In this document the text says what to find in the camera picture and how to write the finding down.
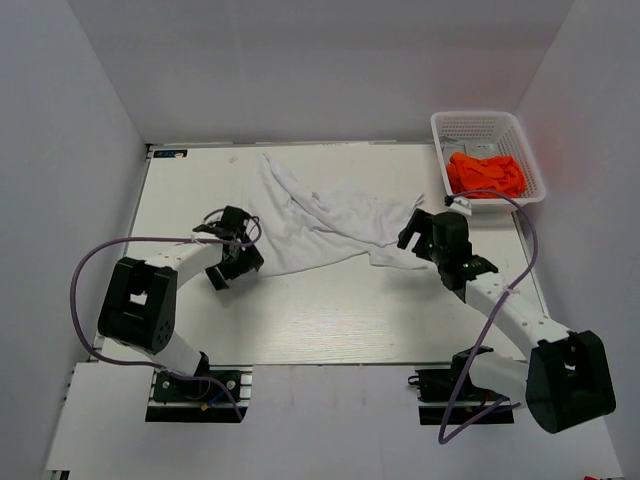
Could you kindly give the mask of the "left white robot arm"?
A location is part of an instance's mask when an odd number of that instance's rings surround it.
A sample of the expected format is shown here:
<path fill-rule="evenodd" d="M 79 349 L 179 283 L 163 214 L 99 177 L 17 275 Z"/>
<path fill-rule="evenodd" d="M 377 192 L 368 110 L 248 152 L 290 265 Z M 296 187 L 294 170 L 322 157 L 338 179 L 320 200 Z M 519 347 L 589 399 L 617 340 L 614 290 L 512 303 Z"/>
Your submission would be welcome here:
<path fill-rule="evenodd" d="M 98 319 L 98 332 L 145 355 L 158 369 L 178 374 L 177 387 L 199 399 L 211 387 L 208 357 L 175 332 L 179 289 L 203 273 L 217 291 L 264 264 L 251 229 L 259 219 L 227 206 L 192 230 L 186 240 L 148 258 L 120 259 Z"/>

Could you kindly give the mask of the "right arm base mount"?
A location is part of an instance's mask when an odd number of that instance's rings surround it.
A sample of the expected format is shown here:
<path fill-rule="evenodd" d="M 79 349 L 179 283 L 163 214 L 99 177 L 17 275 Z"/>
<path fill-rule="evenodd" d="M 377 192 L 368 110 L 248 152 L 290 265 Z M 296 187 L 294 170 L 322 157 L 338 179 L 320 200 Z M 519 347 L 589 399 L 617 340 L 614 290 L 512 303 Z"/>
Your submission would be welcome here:
<path fill-rule="evenodd" d="M 417 369 L 413 375 L 408 377 L 408 386 L 415 388 L 417 392 L 419 420 L 422 426 L 441 424 L 446 406 L 470 351 L 471 349 L 467 349 L 455 354 L 449 364 Z M 456 397 L 449 417 L 449 424 L 460 426 L 501 398 L 501 394 L 476 387 L 469 378 L 466 378 Z M 505 397 L 495 410 L 478 420 L 477 424 L 513 424 L 514 410 L 513 403 Z"/>

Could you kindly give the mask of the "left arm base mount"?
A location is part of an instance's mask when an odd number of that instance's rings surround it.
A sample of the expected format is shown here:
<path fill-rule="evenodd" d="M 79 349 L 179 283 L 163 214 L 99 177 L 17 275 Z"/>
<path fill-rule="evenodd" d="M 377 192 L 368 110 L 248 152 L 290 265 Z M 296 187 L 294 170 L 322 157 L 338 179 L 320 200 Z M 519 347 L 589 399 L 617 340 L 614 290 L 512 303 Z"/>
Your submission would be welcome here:
<path fill-rule="evenodd" d="M 249 408 L 253 383 L 251 367 L 211 368 L 209 376 L 230 392 L 241 416 L 223 389 L 208 382 L 185 382 L 157 371 L 146 408 L 147 423 L 239 424 Z"/>

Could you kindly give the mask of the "white t shirt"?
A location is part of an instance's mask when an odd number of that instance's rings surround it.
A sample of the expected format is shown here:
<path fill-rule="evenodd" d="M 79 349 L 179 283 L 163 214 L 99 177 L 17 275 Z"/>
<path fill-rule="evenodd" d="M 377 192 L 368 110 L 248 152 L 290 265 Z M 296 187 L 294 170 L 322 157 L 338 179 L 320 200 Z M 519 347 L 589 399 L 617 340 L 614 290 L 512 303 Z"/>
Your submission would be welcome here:
<path fill-rule="evenodd" d="M 262 229 L 257 242 L 262 277 L 330 266 L 366 255 L 373 267 L 425 270 L 427 263 L 397 247 L 399 233 L 423 203 L 385 199 L 350 179 L 314 190 L 263 154 L 246 180 L 242 208 Z"/>

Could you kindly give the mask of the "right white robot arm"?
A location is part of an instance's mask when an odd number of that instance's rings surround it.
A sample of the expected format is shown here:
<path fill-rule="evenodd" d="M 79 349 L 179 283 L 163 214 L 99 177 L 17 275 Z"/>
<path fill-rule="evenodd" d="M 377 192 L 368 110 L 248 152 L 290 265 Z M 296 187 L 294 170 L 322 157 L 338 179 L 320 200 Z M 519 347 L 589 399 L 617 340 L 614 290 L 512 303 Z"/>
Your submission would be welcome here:
<path fill-rule="evenodd" d="M 432 262 L 444 287 L 484 314 L 485 326 L 497 327 L 524 357 L 504 357 L 478 338 L 452 357 L 441 377 L 427 379 L 417 373 L 422 400 L 429 402 L 442 390 L 449 391 L 444 424 L 462 398 L 478 404 L 473 422 L 524 407 L 551 434 L 615 411 L 600 337 L 590 330 L 573 331 L 545 315 L 509 285 L 493 263 L 474 254 L 463 215 L 417 209 L 397 245 Z"/>

